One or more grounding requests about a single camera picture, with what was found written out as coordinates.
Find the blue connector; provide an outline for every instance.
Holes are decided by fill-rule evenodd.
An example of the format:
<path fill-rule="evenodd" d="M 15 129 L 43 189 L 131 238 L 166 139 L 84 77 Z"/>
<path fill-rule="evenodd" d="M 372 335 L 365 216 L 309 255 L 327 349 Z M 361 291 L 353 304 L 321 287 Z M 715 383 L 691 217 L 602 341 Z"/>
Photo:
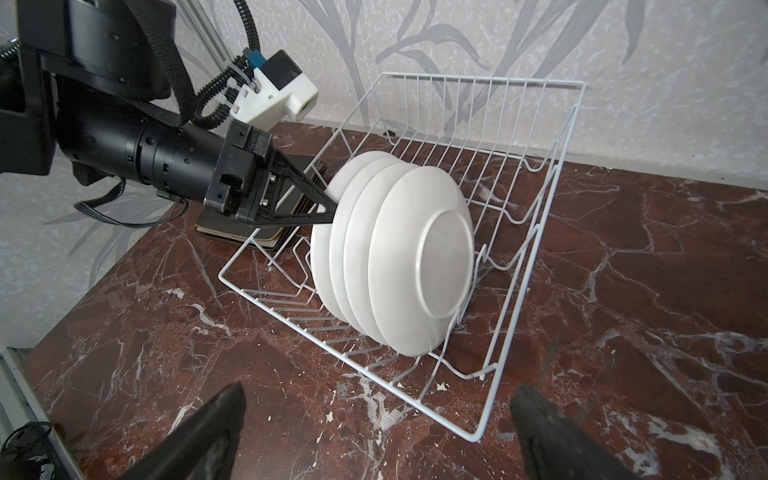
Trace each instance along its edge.
<path fill-rule="evenodd" d="M 248 63 L 251 68 L 259 68 L 261 65 L 264 65 L 265 61 L 266 58 L 258 50 L 254 50 L 248 55 Z"/>

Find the black strap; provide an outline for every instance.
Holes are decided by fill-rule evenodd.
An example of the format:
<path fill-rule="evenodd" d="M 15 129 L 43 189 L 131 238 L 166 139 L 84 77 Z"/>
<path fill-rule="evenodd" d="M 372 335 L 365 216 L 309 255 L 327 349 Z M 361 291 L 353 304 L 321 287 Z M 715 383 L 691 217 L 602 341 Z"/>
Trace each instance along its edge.
<path fill-rule="evenodd" d="M 160 15 L 151 0 L 125 0 L 125 5 L 131 10 L 141 30 L 147 36 L 152 52 L 170 82 L 179 105 L 179 113 L 176 114 L 147 101 L 131 100 L 130 103 L 169 127 L 180 127 L 194 115 L 196 100 L 192 80 L 181 61 L 179 50 L 168 31 L 158 21 Z"/>
<path fill-rule="evenodd" d="M 108 217 L 104 215 L 102 212 L 96 210 L 96 207 L 100 207 L 101 205 L 108 204 L 109 202 L 113 200 L 117 200 L 125 191 L 125 179 L 121 178 L 120 183 L 112 187 L 112 190 L 109 190 L 106 195 L 103 197 L 95 198 L 93 200 L 83 200 L 82 202 L 77 202 L 74 205 L 74 209 L 80 212 L 81 214 L 84 214 L 90 218 L 93 218 L 95 220 L 98 220 L 103 223 L 109 223 L 110 225 L 118 225 L 121 227 L 128 227 L 128 228 L 147 228 L 147 227 L 154 227 L 155 225 L 160 225 L 161 223 L 170 222 L 172 220 L 176 220 L 178 217 L 181 217 L 184 215 L 184 212 L 187 211 L 187 208 L 189 208 L 189 202 L 187 202 L 186 199 L 182 198 L 181 202 L 184 205 L 184 208 L 181 209 L 181 212 L 174 215 L 171 218 L 167 218 L 164 220 L 155 220 L 154 222 L 147 222 L 147 223 L 125 223 L 121 222 L 119 220 L 115 220 L 112 217 Z"/>

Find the black cylindrical actuator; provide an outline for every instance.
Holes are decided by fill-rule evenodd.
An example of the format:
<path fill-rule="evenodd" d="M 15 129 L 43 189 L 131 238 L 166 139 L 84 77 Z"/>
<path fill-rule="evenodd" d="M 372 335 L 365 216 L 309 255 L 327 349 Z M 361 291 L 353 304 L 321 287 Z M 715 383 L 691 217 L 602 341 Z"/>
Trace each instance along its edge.
<path fill-rule="evenodd" d="M 146 0 L 153 18 L 174 36 L 176 5 Z M 70 55 L 78 68 L 59 71 L 123 98 L 170 96 L 170 84 L 147 36 L 123 0 L 68 0 Z"/>
<path fill-rule="evenodd" d="M 202 202 L 223 145 L 216 134 L 192 124 L 168 127 L 96 91 L 68 92 L 59 103 L 56 138 L 77 164 L 94 171 L 90 184 L 105 175 L 152 185 Z"/>

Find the black cable bundle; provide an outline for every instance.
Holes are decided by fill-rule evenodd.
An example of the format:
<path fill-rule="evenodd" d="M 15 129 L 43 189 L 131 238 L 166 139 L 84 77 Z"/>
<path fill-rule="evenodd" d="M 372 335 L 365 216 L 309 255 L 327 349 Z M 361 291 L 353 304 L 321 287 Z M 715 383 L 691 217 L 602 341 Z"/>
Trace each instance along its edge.
<path fill-rule="evenodd" d="M 167 218 L 163 220 L 155 220 L 154 222 L 146 222 L 146 223 L 121 222 L 119 220 L 115 220 L 112 217 L 108 217 L 107 215 L 104 215 L 102 212 L 96 210 L 96 207 L 100 207 L 101 205 L 108 204 L 109 202 L 119 198 L 123 194 L 124 190 L 125 190 L 125 179 L 121 178 L 120 183 L 112 187 L 112 190 L 109 190 L 107 194 L 104 195 L 103 197 L 95 198 L 93 200 L 83 200 L 82 202 L 77 202 L 74 205 L 74 209 L 80 212 L 81 214 L 84 214 L 87 217 L 93 218 L 94 220 L 98 220 L 102 223 L 108 223 L 110 225 L 118 225 L 120 227 L 128 227 L 128 228 L 147 228 L 147 227 L 154 227 L 155 225 L 160 225 L 161 223 L 176 220 L 178 217 L 181 217 L 182 215 L 184 215 L 184 212 L 186 212 L 187 208 L 190 206 L 187 199 L 182 198 L 181 203 L 184 205 L 184 208 L 181 209 L 181 212 L 172 216 L 171 218 Z"/>
<path fill-rule="evenodd" d="M 14 442 L 14 440 L 17 439 L 17 437 L 20 437 L 22 433 L 24 433 L 25 430 L 29 429 L 35 429 L 37 427 L 46 427 L 48 430 L 46 430 L 42 434 L 38 434 L 37 437 L 35 437 L 34 440 L 32 440 L 29 443 L 26 443 L 24 445 L 17 445 L 17 446 L 11 446 L 11 444 Z M 0 458 L 5 458 L 8 455 L 13 455 L 13 459 L 23 457 L 24 455 L 27 455 L 29 452 L 32 451 L 32 449 L 37 446 L 38 443 L 45 440 L 50 434 L 53 432 L 53 425 L 50 422 L 27 422 L 23 426 L 17 428 L 14 430 L 11 435 L 8 435 L 8 438 L 5 439 L 5 441 L 2 444 L 2 447 L 0 447 Z"/>
<path fill-rule="evenodd" d="M 3 46 L 0 47 L 0 60 L 5 60 L 13 58 L 17 52 L 18 47 L 21 46 L 21 44 L 18 42 L 18 38 L 12 38 L 8 40 Z"/>
<path fill-rule="evenodd" d="M 246 0 L 233 1 L 237 7 L 237 12 L 240 13 L 240 19 L 243 21 L 245 35 L 248 38 L 248 48 L 251 51 L 261 51 L 259 33 L 256 30 L 256 23 L 253 21 L 253 16 L 250 14 L 250 9 L 248 8 Z M 233 60 L 233 63 L 245 73 L 249 79 L 253 79 L 253 71 L 249 68 L 248 59 L 244 55 L 238 55 Z M 230 116 L 230 106 L 227 104 L 219 104 L 212 113 L 203 115 L 203 109 L 208 105 L 208 102 L 213 100 L 216 95 L 227 88 L 227 80 L 229 78 L 234 78 L 240 86 L 245 82 L 239 72 L 236 72 L 231 67 L 227 67 L 226 70 L 219 73 L 213 80 L 209 81 L 197 92 L 197 108 L 195 108 L 194 116 L 192 117 L 193 124 L 205 128 L 206 130 L 212 130 L 224 123 L 227 117 Z M 234 88 L 227 88 L 227 91 L 224 92 L 224 97 L 230 102 L 235 101 L 235 98 L 237 98 L 237 90 Z"/>

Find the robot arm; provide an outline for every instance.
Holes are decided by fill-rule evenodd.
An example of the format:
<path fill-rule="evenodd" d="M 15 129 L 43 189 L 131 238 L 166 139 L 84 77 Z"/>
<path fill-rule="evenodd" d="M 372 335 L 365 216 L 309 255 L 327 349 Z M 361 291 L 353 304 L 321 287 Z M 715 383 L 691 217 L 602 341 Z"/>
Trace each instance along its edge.
<path fill-rule="evenodd" d="M 148 26 L 147 15 L 134 15 L 136 8 L 151 12 Z M 0 172 L 47 175 L 58 142 L 83 185 L 106 176 L 133 180 L 156 187 L 161 197 L 198 201 L 253 226 L 333 220 L 333 200 L 274 148 L 266 132 L 286 115 L 301 120 L 317 97 L 284 51 L 269 59 L 258 50 L 247 62 L 238 58 L 246 70 L 232 75 L 239 81 L 227 80 L 226 72 L 214 79 L 228 87 L 217 95 L 217 121 L 196 115 L 187 123 L 211 95 L 210 89 L 198 95 L 190 107 L 188 74 L 168 60 L 173 51 L 163 50 L 166 38 L 175 51 L 170 2 L 20 0 L 17 13 L 19 39 L 0 53 Z M 181 116 L 148 103 L 170 96 L 171 86 Z M 225 138 L 207 130 L 230 112 Z M 276 214 L 287 181 L 325 212 Z"/>

